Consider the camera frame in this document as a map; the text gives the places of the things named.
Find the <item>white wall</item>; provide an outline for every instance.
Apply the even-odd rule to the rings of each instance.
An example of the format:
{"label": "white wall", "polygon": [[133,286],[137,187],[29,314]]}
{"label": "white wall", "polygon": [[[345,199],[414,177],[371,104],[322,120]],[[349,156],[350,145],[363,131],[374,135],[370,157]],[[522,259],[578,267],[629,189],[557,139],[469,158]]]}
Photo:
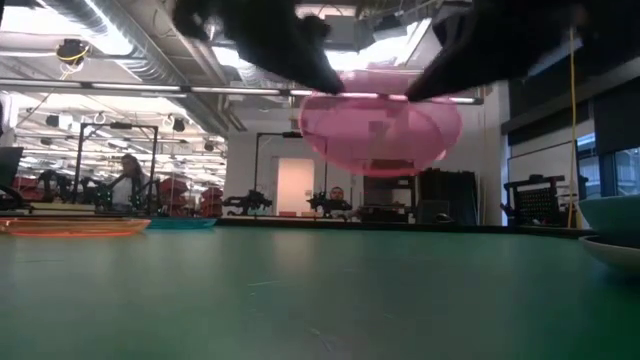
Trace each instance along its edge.
{"label": "white wall", "polygon": [[[277,164],[280,158],[313,159],[314,191],[324,189],[324,160],[313,152],[303,139],[262,137],[260,145],[257,183],[258,190],[267,198],[276,199]],[[249,189],[253,189],[255,151],[255,133],[234,134],[229,137],[225,198],[244,196]],[[327,191],[334,186],[339,186],[345,191],[345,200],[350,201],[350,196],[353,196],[352,205],[360,206],[363,192],[362,176],[352,176],[348,171],[332,165],[328,165],[327,168]]]}
{"label": "white wall", "polygon": [[[593,120],[578,124],[576,138],[593,133],[593,126]],[[509,181],[527,180],[532,174],[564,175],[566,180],[559,185],[568,185],[571,176],[571,148],[571,127],[512,146]],[[574,165],[574,179],[577,179],[576,168]]]}

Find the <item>fluorescent light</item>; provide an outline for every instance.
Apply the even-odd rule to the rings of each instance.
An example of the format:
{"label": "fluorescent light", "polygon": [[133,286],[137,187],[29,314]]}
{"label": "fluorescent light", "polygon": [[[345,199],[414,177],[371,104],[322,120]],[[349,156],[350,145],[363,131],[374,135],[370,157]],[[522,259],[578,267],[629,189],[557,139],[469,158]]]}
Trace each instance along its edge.
{"label": "fluorescent light", "polygon": [[[68,150],[44,150],[44,149],[25,149],[25,154],[45,154],[45,155],[64,155],[64,156],[75,156],[75,151]],[[83,151],[82,155],[87,156],[121,156],[122,153],[116,151]],[[136,155],[140,157],[140,160],[151,160],[151,154],[143,154],[143,153],[134,153],[132,155]],[[171,155],[171,154],[156,154],[157,159],[185,159],[185,160],[209,160],[216,161],[220,163],[225,163],[225,160],[222,159],[219,155]]]}
{"label": "fluorescent light", "polygon": [[79,82],[71,81],[52,81],[52,80],[34,80],[34,79],[0,79],[0,85],[13,85],[13,86],[42,86],[42,87],[55,87],[55,88],[80,88],[82,84]]}
{"label": "fluorescent light", "polygon": [[586,145],[596,141],[596,134],[591,133],[578,138],[578,146]]}
{"label": "fluorescent light", "polygon": [[240,59],[240,55],[238,55],[238,52],[233,49],[214,46],[213,52],[215,53],[216,59],[218,59],[218,62],[220,63],[220,65],[233,66],[235,68],[242,68],[242,69],[246,69],[246,68],[250,69],[254,66],[251,63],[248,63]]}
{"label": "fluorescent light", "polygon": [[95,83],[93,84],[93,87],[96,89],[110,89],[110,90],[180,91],[179,86],[171,86],[171,85]]}
{"label": "fluorescent light", "polygon": [[143,92],[140,93],[141,96],[144,97],[155,97],[155,98],[186,98],[187,94],[171,94],[171,93],[154,93],[154,92]]}
{"label": "fluorescent light", "polygon": [[117,146],[117,147],[122,148],[122,149],[127,149],[129,147],[129,143],[127,143],[126,141],[121,141],[121,140],[108,140],[107,144],[111,144],[113,146]]}
{"label": "fluorescent light", "polygon": [[102,131],[102,130],[95,130],[95,129],[94,129],[93,127],[91,127],[91,126],[87,126],[87,127],[85,128],[85,130],[84,130],[84,134],[85,134],[85,136],[86,136],[86,135],[91,134],[92,132],[93,132],[94,134],[96,134],[96,135],[100,135],[100,136],[102,136],[102,137],[104,137],[104,138],[111,138],[111,137],[113,137],[111,134],[109,134],[109,133],[107,133],[107,132],[105,132],[105,131]]}
{"label": "fluorescent light", "polygon": [[147,154],[151,154],[151,150],[147,149],[147,148],[143,148],[142,146],[138,146],[136,144],[129,144],[129,146],[131,146],[132,148],[136,148],[142,152],[145,152]]}
{"label": "fluorescent light", "polygon": [[216,94],[240,94],[240,95],[265,95],[278,96],[280,91],[277,89],[250,89],[250,88],[234,88],[234,87],[204,87],[196,86],[191,88],[195,92],[216,93]]}
{"label": "fluorescent light", "polygon": [[325,16],[355,16],[356,15],[356,7],[355,6],[326,6],[326,5],[298,5],[296,6],[296,14],[298,17],[303,17],[305,15],[313,14],[318,16],[321,19],[324,19]]}
{"label": "fluorescent light", "polygon": [[476,99],[474,98],[450,97],[449,100],[453,101],[456,104],[473,104],[476,102]]}
{"label": "fluorescent light", "polygon": [[313,91],[311,90],[291,90],[292,96],[311,96]]}
{"label": "fluorescent light", "polygon": [[20,161],[24,161],[25,163],[29,163],[29,164],[37,164],[39,162],[38,159],[36,158],[32,158],[30,156],[27,156],[25,158],[22,158]]}

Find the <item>black pole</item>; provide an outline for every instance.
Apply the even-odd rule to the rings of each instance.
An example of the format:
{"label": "black pole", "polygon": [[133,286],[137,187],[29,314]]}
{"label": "black pole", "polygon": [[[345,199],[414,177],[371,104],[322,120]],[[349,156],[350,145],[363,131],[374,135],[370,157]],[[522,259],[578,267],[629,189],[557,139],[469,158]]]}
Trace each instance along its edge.
{"label": "black pole", "polygon": [[412,176],[409,178],[409,193],[411,194],[411,214],[413,214],[413,218],[416,218],[416,176]]}
{"label": "black pole", "polygon": [[351,174],[351,177],[349,178],[349,205],[353,206],[353,180],[354,180],[354,176],[353,174]]}
{"label": "black pole", "polygon": [[[149,180],[153,181],[153,176],[156,171],[156,147],[158,145],[158,127],[153,127],[153,147],[151,148],[151,172],[149,173]],[[147,215],[151,216],[151,199],[153,198],[153,186],[149,186],[147,193]]]}
{"label": "black pole", "polygon": [[[329,141],[325,139],[324,141],[324,153],[325,155],[329,151]],[[327,171],[329,170],[329,162],[327,160],[324,161],[324,194],[327,195]]]}
{"label": "black pole", "polygon": [[73,194],[71,194],[71,203],[76,203],[78,196],[78,183],[80,183],[80,162],[82,161],[82,144],[84,143],[84,129],[89,126],[85,123],[80,124],[80,137],[78,139],[78,155],[76,156],[76,174],[73,178]]}
{"label": "black pole", "polygon": [[253,191],[258,190],[258,156],[260,155],[260,138],[262,133],[256,134],[256,157],[253,160]]}

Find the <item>exposed ceiling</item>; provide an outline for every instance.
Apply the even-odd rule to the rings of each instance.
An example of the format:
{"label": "exposed ceiling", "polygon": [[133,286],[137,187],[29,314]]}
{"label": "exposed ceiling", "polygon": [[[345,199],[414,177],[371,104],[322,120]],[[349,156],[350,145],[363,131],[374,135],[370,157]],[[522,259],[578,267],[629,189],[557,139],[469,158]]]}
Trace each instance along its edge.
{"label": "exposed ceiling", "polygon": [[[353,31],[349,21],[353,24],[356,18],[379,19],[383,14],[402,9],[406,35],[373,43],[359,52],[328,48],[327,53],[334,68],[342,71],[364,68],[372,63],[419,68],[424,66],[425,59],[434,55],[431,53],[438,51],[425,48],[422,44],[424,34],[419,33],[421,26],[428,25],[429,21],[425,9],[430,9],[431,5],[424,6],[425,3],[434,2],[303,1],[300,13],[332,16],[337,24],[343,19],[351,19],[344,24]],[[0,77],[214,87],[295,87],[239,60],[233,46],[211,46],[216,44],[192,42],[180,36],[170,21],[173,5],[174,0],[10,0],[0,29]],[[334,28],[338,29],[336,36],[346,36],[343,28]],[[56,48],[65,39],[80,39],[91,45],[91,51],[80,66],[65,65],[56,57]],[[224,181],[226,145],[222,137],[238,131],[291,130],[291,118],[297,116],[300,100],[211,93],[162,97],[165,95],[154,92],[135,96],[130,93],[104,96],[95,92],[92,95],[54,92],[34,88],[13,93],[15,104],[20,108],[18,142],[26,146],[30,154],[23,164],[25,167],[40,170],[52,161],[59,166],[63,159],[62,170],[71,169],[75,166],[79,123],[118,121],[158,126],[159,168],[181,172],[196,182],[213,183]],[[70,124],[56,128],[47,126],[45,122],[49,115],[60,115]],[[183,132],[173,130],[175,119],[184,119]],[[132,152],[142,160],[150,157],[151,134],[148,132],[132,134],[104,126],[93,136],[84,147],[88,155],[83,171],[90,174],[109,173],[115,163],[107,160],[119,153]],[[129,142],[127,149],[114,146],[114,142],[118,144],[125,140]],[[214,151],[204,150],[207,141],[213,141]]]}

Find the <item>desk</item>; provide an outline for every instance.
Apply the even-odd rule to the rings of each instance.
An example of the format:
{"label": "desk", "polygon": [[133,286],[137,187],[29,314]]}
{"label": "desk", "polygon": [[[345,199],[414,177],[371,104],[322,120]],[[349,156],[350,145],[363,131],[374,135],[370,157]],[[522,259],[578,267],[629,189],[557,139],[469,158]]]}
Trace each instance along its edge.
{"label": "desk", "polygon": [[3,236],[0,288],[3,360],[640,358],[638,284],[553,237]]}

